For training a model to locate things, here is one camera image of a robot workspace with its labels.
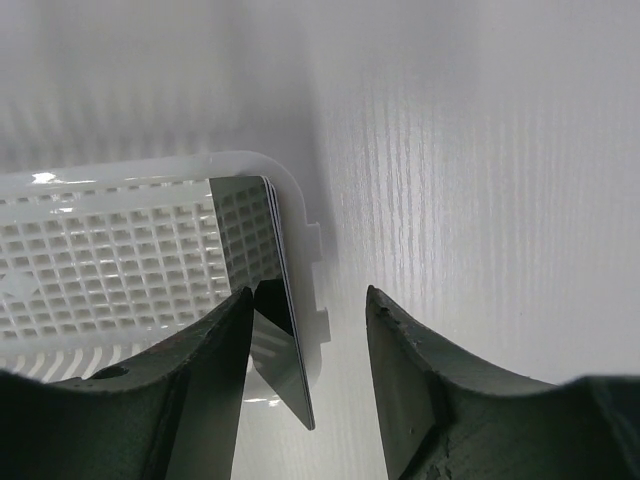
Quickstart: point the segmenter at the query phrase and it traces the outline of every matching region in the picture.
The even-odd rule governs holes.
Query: white plastic basket
[[[231,152],[0,177],[0,368],[45,382],[86,378],[215,308],[231,288],[207,179],[243,173],[272,173],[276,184],[288,175],[267,157]],[[234,209],[259,240],[268,212],[245,200]],[[284,229],[285,242],[315,248],[300,261],[292,249],[295,302],[312,289],[303,270],[319,242],[317,228],[290,223],[298,227]],[[277,255],[257,247],[251,268],[267,271]],[[258,349],[277,349],[277,336],[260,335]]]

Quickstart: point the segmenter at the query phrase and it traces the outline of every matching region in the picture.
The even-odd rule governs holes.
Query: wood grain texture
[[[100,5],[2,6],[3,171],[255,150],[323,229],[317,430],[245,403],[235,478],[384,478],[368,284],[524,375],[640,372],[637,2]]]

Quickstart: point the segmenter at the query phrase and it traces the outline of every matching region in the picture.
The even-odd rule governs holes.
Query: white textured surface
[[[44,175],[57,178],[27,178]],[[4,367],[47,381],[88,377],[229,295],[206,179],[47,187],[0,198]]]
[[[368,283],[523,374],[640,373],[640,4],[175,5],[3,3],[2,165],[247,149],[295,176],[329,259],[318,425],[245,403],[235,478],[384,478]]]

